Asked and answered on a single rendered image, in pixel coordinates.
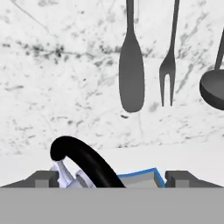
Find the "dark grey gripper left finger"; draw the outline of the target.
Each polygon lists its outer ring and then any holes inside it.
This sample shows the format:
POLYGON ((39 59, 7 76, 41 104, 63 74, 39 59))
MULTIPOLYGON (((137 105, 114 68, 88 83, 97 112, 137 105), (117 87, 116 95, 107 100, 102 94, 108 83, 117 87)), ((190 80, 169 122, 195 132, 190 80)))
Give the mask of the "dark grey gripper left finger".
POLYGON ((57 171, 35 171, 26 179, 5 185, 5 188, 52 188, 58 187, 59 173, 57 171))

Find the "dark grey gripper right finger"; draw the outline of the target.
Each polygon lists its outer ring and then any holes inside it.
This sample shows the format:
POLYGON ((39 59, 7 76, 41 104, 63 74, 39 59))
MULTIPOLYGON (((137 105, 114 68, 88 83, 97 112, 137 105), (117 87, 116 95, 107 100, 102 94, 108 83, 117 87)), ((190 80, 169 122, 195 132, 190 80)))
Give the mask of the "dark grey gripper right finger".
POLYGON ((165 178, 167 188, 219 188, 216 184, 196 178, 189 171, 166 171, 165 178))

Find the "grey tray with blue rim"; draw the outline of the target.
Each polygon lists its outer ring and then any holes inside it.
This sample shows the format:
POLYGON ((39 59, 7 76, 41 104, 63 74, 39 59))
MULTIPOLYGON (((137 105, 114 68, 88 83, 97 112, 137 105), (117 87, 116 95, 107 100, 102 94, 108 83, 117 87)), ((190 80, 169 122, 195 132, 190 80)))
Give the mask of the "grey tray with blue rim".
POLYGON ((129 188, 164 188, 165 182, 156 168, 119 174, 118 178, 129 188))

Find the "dark grey hanging fork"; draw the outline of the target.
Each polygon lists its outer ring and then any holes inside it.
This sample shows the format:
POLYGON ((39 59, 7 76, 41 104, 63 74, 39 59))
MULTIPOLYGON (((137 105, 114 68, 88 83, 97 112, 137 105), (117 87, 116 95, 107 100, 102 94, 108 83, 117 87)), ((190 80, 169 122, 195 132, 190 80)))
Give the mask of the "dark grey hanging fork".
POLYGON ((164 57, 163 62, 159 68, 159 84, 162 106, 165 105, 165 76, 168 75, 170 79, 170 105, 173 103, 173 94, 176 78, 176 61, 175 61, 175 39, 177 31, 177 23, 179 17, 179 0, 174 0, 173 19, 171 27, 171 42, 168 53, 164 57))

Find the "dark grey hanging ladle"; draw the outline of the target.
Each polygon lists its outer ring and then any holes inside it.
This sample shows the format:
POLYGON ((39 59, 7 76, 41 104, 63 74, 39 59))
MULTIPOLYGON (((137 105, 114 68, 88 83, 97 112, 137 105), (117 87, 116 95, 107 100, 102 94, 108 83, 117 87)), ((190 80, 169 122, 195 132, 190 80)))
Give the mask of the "dark grey hanging ladle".
POLYGON ((224 56, 224 29, 216 56, 214 69, 204 73, 199 82, 199 91, 203 100, 211 107, 224 110, 224 69, 221 62, 224 56))

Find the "dark grey hanging spatula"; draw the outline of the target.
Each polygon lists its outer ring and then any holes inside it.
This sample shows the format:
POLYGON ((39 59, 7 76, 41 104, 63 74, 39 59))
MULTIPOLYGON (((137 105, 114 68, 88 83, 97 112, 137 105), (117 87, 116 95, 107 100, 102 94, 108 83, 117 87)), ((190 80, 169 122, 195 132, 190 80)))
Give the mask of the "dark grey hanging spatula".
POLYGON ((127 31, 119 59, 119 93, 122 107, 129 113, 144 105, 144 63, 134 31, 134 0, 126 0, 127 31))

